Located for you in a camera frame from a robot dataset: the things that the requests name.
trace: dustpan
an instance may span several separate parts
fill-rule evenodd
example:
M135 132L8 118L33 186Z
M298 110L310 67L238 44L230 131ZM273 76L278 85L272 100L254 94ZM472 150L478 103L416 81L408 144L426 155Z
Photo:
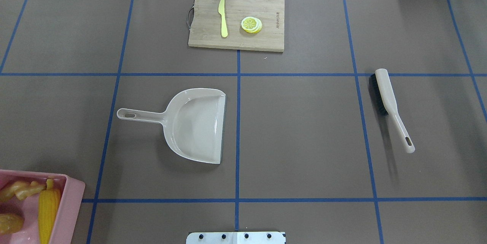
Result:
M124 120L160 123L167 145L193 161L221 163L226 95L220 90L193 88L178 93L162 113L121 108Z

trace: dustpan handle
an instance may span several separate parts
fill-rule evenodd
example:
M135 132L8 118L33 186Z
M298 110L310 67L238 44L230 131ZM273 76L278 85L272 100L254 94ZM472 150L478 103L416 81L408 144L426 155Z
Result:
M164 125L165 117L163 113L139 111L134 109L118 109L117 117L124 120L160 123Z

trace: cutting board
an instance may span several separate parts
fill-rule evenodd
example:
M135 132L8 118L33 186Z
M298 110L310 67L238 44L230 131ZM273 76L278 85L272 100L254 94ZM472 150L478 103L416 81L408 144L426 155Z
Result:
M194 0L194 18L188 45L192 47L284 51L284 0L225 0L228 37L221 37L220 0ZM245 32L240 23L248 16L259 18L262 30Z

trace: pink bin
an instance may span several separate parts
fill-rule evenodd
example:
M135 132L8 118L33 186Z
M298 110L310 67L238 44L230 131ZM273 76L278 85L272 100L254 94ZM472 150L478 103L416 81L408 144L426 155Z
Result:
M49 244L69 244L73 237L76 219L80 211L81 199L85 190L84 182L63 174L0 169L0 188L16 180L28 182L36 180L39 183L45 183L47 178L53 178L54 187L61 190L61 202L59 210L57 210L56 221L54 222ZM22 230L15 234L0 236L0 243L39 244L38 199L38 194L28 197L24 201L19 201L16 197L13 197L9 201L0 204L0 213L17 213L25 218Z

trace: lemon slice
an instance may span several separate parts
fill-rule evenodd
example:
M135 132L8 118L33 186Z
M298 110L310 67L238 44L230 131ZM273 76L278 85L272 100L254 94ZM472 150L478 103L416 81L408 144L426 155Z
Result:
M255 17L246 17L242 19L242 29L247 33L257 34L262 30L262 22Z

